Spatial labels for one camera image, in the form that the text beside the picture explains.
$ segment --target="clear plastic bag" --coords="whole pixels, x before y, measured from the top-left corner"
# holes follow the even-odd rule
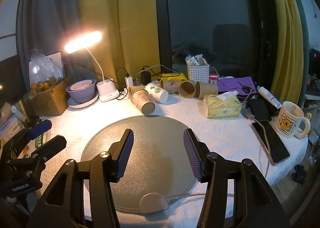
[[[49,89],[64,78],[63,65],[51,60],[38,50],[31,51],[29,64],[30,95],[34,97],[37,93]]]

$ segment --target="mug handle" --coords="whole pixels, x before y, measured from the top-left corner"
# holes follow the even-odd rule
[[[299,139],[306,137],[306,135],[308,134],[308,132],[310,131],[310,128],[311,128],[310,120],[308,118],[303,117],[302,121],[304,121],[306,127],[304,128],[303,131],[297,131],[297,133],[295,134],[295,136]]]

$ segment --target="tissue pack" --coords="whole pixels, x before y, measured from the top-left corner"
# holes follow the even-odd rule
[[[205,95],[200,105],[200,113],[206,118],[237,117],[242,105],[236,96],[224,100],[218,95]]]

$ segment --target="white plastic basket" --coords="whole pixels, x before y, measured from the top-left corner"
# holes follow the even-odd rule
[[[209,82],[209,67],[208,66],[188,66],[188,78],[199,82]]]

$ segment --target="black power adapter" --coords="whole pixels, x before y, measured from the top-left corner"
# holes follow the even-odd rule
[[[151,83],[151,73],[147,71],[141,72],[141,82],[144,86]]]

